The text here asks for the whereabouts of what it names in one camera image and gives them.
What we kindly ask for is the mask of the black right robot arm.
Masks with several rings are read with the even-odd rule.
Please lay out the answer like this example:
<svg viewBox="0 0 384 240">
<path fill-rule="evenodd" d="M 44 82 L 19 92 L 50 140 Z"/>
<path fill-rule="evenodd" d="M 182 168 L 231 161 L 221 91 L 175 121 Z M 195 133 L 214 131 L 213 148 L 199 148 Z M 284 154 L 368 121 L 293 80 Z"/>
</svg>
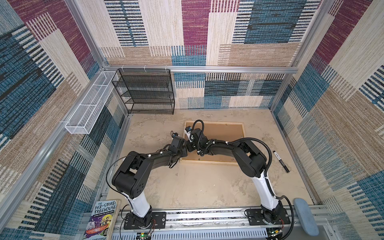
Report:
<svg viewBox="0 0 384 240">
<path fill-rule="evenodd" d="M 209 140 L 203 130 L 187 127 L 187 149 L 194 150 L 200 156 L 224 155 L 236 160 L 242 172 L 250 177 L 255 184 L 261 199 L 263 220 L 267 224 L 274 224 L 283 213 L 283 205 L 276 196 L 268 177 L 268 170 L 272 163 L 272 152 L 261 140 L 255 138 L 241 138 L 232 142 Z"/>
</svg>

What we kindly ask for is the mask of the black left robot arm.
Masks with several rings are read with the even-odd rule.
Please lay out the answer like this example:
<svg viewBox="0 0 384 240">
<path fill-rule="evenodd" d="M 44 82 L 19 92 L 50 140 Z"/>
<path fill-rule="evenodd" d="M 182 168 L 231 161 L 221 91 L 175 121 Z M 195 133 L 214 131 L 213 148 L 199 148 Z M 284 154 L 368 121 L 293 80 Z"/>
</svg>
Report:
<svg viewBox="0 0 384 240">
<path fill-rule="evenodd" d="M 180 158 L 188 155 L 187 141 L 174 135 L 172 142 L 153 153 L 131 151 L 116 170 L 112 185 L 126 197 L 131 205 L 129 218 L 139 227 L 152 222 L 152 206 L 148 203 L 144 189 L 152 170 L 173 167 Z"/>
</svg>

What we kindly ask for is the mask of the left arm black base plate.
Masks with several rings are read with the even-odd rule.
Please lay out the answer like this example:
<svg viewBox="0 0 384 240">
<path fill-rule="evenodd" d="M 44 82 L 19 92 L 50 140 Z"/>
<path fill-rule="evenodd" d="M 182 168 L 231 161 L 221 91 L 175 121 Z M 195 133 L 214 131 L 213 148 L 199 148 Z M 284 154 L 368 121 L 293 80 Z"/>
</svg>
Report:
<svg viewBox="0 0 384 240">
<path fill-rule="evenodd" d="M 151 228 L 164 229 L 166 225 L 166 212 L 149 212 L 143 218 L 128 213 L 124 220 L 124 230 L 149 230 Z"/>
</svg>

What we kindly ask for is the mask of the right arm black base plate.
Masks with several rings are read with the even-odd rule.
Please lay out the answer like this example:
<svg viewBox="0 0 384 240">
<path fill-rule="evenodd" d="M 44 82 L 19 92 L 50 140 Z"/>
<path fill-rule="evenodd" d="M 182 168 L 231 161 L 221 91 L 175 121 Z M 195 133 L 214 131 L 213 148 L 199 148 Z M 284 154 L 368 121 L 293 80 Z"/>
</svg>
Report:
<svg viewBox="0 0 384 240">
<path fill-rule="evenodd" d="M 245 215 L 251 226 L 289 225 L 291 223 L 290 215 L 285 209 L 278 211 L 247 209 Z"/>
</svg>

